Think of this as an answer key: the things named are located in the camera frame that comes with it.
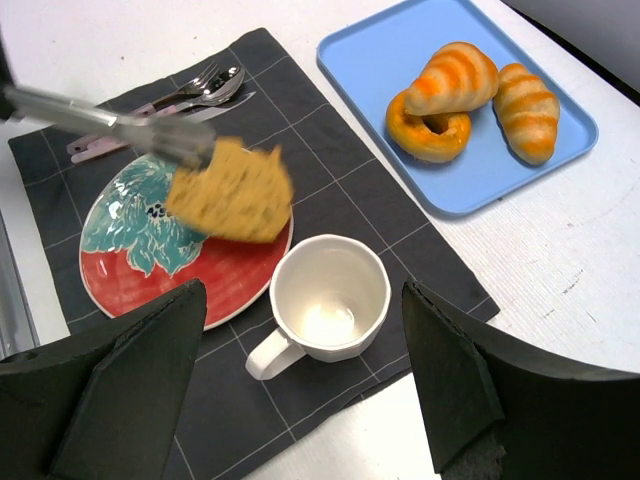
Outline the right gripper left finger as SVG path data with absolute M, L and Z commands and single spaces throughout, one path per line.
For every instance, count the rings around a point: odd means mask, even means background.
M 192 279 L 1 362 L 4 479 L 159 479 L 207 314 Z

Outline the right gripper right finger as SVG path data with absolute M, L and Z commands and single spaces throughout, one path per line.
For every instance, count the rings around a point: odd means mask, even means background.
M 444 479 L 635 479 L 639 377 L 482 323 L 409 281 L 402 316 Z

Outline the brown bread slice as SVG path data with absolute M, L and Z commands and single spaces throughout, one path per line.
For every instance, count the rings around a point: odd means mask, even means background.
M 289 221 L 293 197 L 280 145 L 248 150 L 239 137 L 221 137 L 207 169 L 176 170 L 165 205 L 199 233 L 271 243 Z

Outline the metal tongs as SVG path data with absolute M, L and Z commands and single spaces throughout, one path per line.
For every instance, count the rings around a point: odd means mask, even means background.
M 213 129 L 185 117 L 117 114 L 77 100 L 10 85 L 2 88 L 1 96 L 22 117 L 50 122 L 80 135 L 110 137 L 184 168 L 205 169 L 213 158 Z

